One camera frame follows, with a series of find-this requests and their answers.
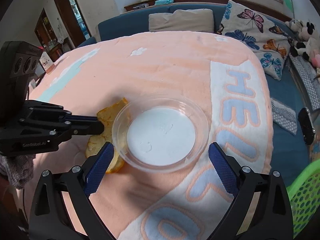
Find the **gray towel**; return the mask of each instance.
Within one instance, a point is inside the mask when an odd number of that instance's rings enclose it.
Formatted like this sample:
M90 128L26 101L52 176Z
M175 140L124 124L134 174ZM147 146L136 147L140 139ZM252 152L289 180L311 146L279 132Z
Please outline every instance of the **gray towel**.
M35 154L6 157L0 155L0 174L17 189L24 188L33 178L33 159Z
M298 129L296 112L274 98L271 98L271 106L273 122L277 123L281 128L288 132L296 135Z

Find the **teal tissue package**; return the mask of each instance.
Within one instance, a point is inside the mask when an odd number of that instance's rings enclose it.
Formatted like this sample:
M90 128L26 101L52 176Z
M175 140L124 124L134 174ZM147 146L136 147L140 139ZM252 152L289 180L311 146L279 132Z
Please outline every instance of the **teal tissue package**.
M173 0L157 0L155 1L155 5L169 4L173 3Z

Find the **pink butterfly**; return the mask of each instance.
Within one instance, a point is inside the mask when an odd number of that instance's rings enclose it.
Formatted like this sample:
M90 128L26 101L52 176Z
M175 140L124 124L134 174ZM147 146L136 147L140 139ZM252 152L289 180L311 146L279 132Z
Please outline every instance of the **pink butterfly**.
M258 27L259 31L263 33L263 18L260 15L256 15L252 10L244 9L244 12L237 15L241 19L250 19L250 22L252 22L252 28L253 28L253 22Z

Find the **butterfly pillow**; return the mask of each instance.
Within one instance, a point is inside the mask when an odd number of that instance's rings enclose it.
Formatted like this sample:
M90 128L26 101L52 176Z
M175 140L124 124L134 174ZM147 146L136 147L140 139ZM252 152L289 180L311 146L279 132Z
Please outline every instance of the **butterfly pillow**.
M217 33L247 45L260 60L264 72L281 80L290 37L264 15L229 0Z

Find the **silver screw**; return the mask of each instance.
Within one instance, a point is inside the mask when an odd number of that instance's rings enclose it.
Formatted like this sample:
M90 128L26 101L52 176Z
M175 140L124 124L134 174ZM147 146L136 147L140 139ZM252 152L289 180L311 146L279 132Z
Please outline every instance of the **silver screw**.
M280 172L279 171L274 171L272 173L275 177L280 177Z
M242 167L242 170L243 170L243 172L245 172L245 173L249 173L249 172L251 171L251 169L250 169L249 167L247 167L247 166L243 166L243 167Z
M77 173L77 172L79 172L80 171L80 166L74 166L73 168L72 168L72 172L73 173Z
M45 171L42 172L42 176L46 177L46 176L49 175L49 173L50 173L50 172L49 172L48 170L45 170Z

